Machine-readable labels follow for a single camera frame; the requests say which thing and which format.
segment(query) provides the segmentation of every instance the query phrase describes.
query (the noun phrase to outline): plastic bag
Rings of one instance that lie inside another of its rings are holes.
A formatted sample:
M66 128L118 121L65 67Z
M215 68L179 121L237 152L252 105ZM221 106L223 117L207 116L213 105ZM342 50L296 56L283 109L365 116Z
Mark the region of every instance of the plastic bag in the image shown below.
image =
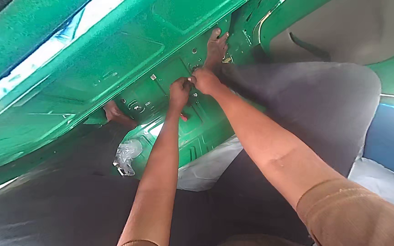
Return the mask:
M118 146L113 165L118 168L122 176L133 176L135 175L135 171L131 166L132 160L141 153L142 144L138 140L131 139L124 141Z

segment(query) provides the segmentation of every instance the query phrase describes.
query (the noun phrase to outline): wrist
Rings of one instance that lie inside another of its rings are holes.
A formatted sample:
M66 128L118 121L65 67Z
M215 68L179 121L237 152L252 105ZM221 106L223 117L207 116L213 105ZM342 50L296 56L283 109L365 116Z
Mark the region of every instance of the wrist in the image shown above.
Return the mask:
M170 104L168 106L167 114L178 115L179 116L182 113L182 109L183 109L183 107L181 107L181 106Z

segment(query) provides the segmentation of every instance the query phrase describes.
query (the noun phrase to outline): forearm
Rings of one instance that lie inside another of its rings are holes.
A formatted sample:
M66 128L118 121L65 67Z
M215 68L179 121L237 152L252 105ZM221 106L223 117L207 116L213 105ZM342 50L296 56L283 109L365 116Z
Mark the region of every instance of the forearm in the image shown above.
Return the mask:
M226 86L217 89L212 96L222 107L251 159L294 208L314 185L342 178L298 137Z
M119 246L138 239L168 245L179 165L179 117L180 109L168 110L139 182Z

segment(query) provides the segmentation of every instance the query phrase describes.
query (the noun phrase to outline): left hand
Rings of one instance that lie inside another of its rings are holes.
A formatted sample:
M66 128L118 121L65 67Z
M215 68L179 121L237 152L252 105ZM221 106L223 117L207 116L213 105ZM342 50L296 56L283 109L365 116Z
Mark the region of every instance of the left hand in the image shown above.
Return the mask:
M189 91L191 90L192 83L189 83L189 78L180 77L174 81L170 86L170 107L182 111L183 107L187 104L189 98Z

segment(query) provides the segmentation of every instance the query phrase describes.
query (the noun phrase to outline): bare foot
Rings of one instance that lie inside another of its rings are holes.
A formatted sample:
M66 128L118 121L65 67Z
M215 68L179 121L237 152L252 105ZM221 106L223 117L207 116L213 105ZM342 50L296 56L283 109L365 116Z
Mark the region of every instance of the bare foot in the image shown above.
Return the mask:
M221 63L226 55L226 40L229 37L229 33L227 32L222 37L218 38L221 33L222 31L220 28L215 28L207 42L207 57L203 65L207 69L214 70L214 67L218 63Z
M107 122L113 120L131 129L135 129L138 125L136 121L125 115L113 100L104 105L103 109L106 111Z

